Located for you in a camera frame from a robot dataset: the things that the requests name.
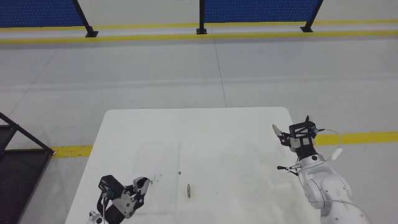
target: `black bracket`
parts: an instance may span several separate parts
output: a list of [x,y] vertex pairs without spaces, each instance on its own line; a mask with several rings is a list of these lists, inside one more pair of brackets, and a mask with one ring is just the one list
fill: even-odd
[[205,34],[207,34],[207,29],[204,29],[204,28],[197,29],[197,35],[205,35]]
[[306,28],[305,26],[302,26],[302,27],[300,27],[300,29],[303,31],[303,32],[309,32],[309,33],[311,33],[311,32],[313,32],[312,30],[311,30],[311,28]]
[[308,21],[305,23],[305,26],[300,27],[301,30],[302,30],[303,32],[305,32],[305,33],[311,33],[311,32],[313,32],[313,31],[311,30],[311,26],[312,26],[312,24],[313,24],[315,18],[317,17],[319,8],[321,8],[322,3],[323,3],[323,0],[318,0],[317,6],[315,7],[315,10],[314,10],[314,12],[313,12],[312,15],[311,15],[310,20],[308,20]]
[[79,14],[81,21],[83,22],[84,27],[87,30],[86,37],[96,37],[98,35],[98,31],[94,31],[92,26],[88,24],[87,18],[85,14],[83,13],[83,10],[80,7],[79,1],[78,0],[72,0],[73,4],[76,7],[77,13]]
[[93,30],[92,26],[88,26],[88,28],[86,28],[86,30],[87,30],[86,37],[97,37],[98,31]]

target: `black metal frame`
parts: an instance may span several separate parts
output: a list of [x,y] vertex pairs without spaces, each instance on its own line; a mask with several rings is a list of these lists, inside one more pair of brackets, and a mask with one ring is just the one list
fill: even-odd
[[205,0],[199,0],[199,29],[197,29],[197,34],[207,34],[205,29]]
[[[5,201],[8,206],[11,206],[9,209],[3,206],[5,210],[0,211],[0,222],[2,218],[5,218],[7,223],[16,224],[55,151],[4,114],[0,113],[0,119],[7,123],[7,125],[0,125],[0,173],[2,175],[0,192],[3,194],[1,196],[3,203]],[[43,149],[6,150],[17,132],[22,133]]]
[[318,14],[319,8],[321,8],[322,3],[323,3],[323,0],[318,0],[318,4],[315,7],[315,10],[312,13],[312,16],[311,16],[310,20],[305,23],[305,26],[300,27],[303,32],[313,32],[311,30],[311,26],[312,26],[317,14]]
[[48,146],[46,146],[45,144],[43,144],[40,140],[38,140],[35,136],[31,135],[31,133],[29,133],[28,131],[26,131],[24,128],[20,127],[17,123],[13,122],[11,119],[9,119],[6,115],[0,113],[0,119],[2,119],[3,121],[5,121],[7,124],[9,124],[9,126],[12,129],[12,134],[9,136],[9,138],[7,139],[6,143],[3,144],[3,149],[0,149],[0,154],[3,152],[3,150],[5,150],[6,146],[8,145],[8,143],[10,143],[12,137],[15,135],[15,133],[20,132],[22,133],[24,136],[26,136],[27,138],[29,138],[30,140],[32,140],[33,142],[35,142],[36,144],[38,144],[41,148],[45,149],[47,152],[49,152],[51,155],[54,155],[55,152],[49,148]]
[[76,7],[77,12],[79,13],[79,16],[81,20],[83,21],[83,25],[85,26],[87,30],[86,37],[96,37],[98,35],[98,31],[94,31],[93,27],[88,24],[88,21],[85,17],[85,14],[83,13],[83,10],[80,7],[79,1],[77,0],[72,0],[73,4]]

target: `black metal post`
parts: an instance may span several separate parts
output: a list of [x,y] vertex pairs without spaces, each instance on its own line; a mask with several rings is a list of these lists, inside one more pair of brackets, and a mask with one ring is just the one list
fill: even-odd
[[318,1],[318,4],[317,4],[314,12],[312,13],[312,16],[311,16],[310,20],[305,23],[305,26],[300,27],[303,32],[313,32],[311,30],[311,26],[312,26],[317,14],[318,14],[319,8],[321,8],[322,3],[323,3],[323,0],[319,0]]
[[9,124],[12,128],[15,128],[17,131],[25,135],[27,138],[38,144],[41,148],[45,149],[47,152],[50,154],[55,154],[55,152],[46,146],[45,144],[42,143],[42,141],[38,140],[35,136],[31,135],[28,131],[26,131],[24,128],[20,127],[17,123],[13,122],[11,119],[9,119],[6,115],[0,113],[0,119],[4,120],[7,124]]
[[83,21],[83,25],[86,27],[87,30],[87,35],[86,37],[96,37],[98,35],[98,31],[94,31],[92,26],[88,24],[88,21],[85,17],[85,14],[83,13],[83,10],[80,7],[79,1],[77,0],[72,0],[73,4],[76,7],[77,12],[79,13],[79,16],[81,20]]
[[199,29],[197,29],[197,34],[207,34],[205,29],[205,0],[199,0]]

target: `wall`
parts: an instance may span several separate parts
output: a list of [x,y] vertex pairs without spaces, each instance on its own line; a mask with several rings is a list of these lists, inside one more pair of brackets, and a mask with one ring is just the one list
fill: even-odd
[[[91,25],[198,22],[198,0],[79,0]],[[325,0],[318,21],[398,19],[398,0]]]

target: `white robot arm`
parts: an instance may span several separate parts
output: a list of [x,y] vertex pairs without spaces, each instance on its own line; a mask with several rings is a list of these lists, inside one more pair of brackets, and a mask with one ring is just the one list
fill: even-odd
[[352,191],[347,181],[313,146],[315,136],[324,129],[317,129],[309,116],[304,122],[289,126],[290,134],[279,131],[275,125],[272,127],[280,143],[298,156],[294,166],[278,166],[278,169],[286,169],[298,176],[308,202],[320,210],[321,224],[371,224],[367,215],[352,203]]

